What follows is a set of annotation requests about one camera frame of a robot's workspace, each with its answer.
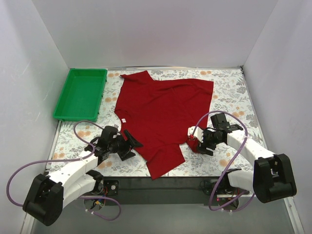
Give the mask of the red t shirt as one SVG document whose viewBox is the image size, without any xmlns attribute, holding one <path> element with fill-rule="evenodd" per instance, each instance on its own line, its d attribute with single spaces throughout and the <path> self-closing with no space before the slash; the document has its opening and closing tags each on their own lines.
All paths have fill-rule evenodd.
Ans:
<svg viewBox="0 0 312 234">
<path fill-rule="evenodd" d="M 136 151 L 146 160 L 152 179 L 184 163 L 180 145 L 197 152 L 197 140 L 190 140 L 188 128 L 200 118 L 207 125 L 214 83 L 195 78 L 154 80 L 147 71 L 121 75 L 115 114 L 121 129 L 143 146 Z"/>
</svg>

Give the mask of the green plastic tray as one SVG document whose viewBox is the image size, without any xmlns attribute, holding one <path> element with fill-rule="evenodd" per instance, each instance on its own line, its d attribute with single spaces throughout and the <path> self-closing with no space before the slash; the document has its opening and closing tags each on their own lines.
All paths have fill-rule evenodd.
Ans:
<svg viewBox="0 0 312 234">
<path fill-rule="evenodd" d="M 95 122 L 107 79 L 106 69 L 70 69 L 53 118 L 61 121 Z"/>
</svg>

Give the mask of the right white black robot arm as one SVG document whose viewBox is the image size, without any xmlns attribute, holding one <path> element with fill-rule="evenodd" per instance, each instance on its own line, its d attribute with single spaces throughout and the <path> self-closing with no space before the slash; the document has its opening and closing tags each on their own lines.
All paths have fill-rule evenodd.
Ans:
<svg viewBox="0 0 312 234">
<path fill-rule="evenodd" d="M 253 166 L 251 172 L 226 166 L 211 196 L 214 196 L 219 186 L 227 194 L 237 189 L 251 192 L 262 203 L 296 195 L 292 165 L 286 154 L 269 151 L 249 138 L 247 127 L 242 122 L 230 124 L 227 121 L 227 112 L 210 113 L 211 128 L 202 129 L 196 124 L 188 129 L 188 137 L 197 140 L 198 152 L 213 155 L 217 145 L 224 143 L 236 150 L 235 156 L 242 155 Z"/>
</svg>

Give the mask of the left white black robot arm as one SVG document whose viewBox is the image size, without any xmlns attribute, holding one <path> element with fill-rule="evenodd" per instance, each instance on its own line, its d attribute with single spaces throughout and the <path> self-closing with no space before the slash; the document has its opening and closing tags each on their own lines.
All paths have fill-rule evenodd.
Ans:
<svg viewBox="0 0 312 234">
<path fill-rule="evenodd" d="M 23 210 L 45 226 L 50 226 L 59 218 L 63 208 L 77 198 L 93 200 L 92 208 L 103 206 L 114 184 L 105 182 L 95 168 L 111 154 L 118 154 L 122 161 L 127 160 L 135 156 L 133 149 L 139 147 L 143 144 L 127 130 L 120 133 L 113 126 L 104 127 L 101 135 L 88 143 L 76 161 L 34 178 Z"/>
</svg>

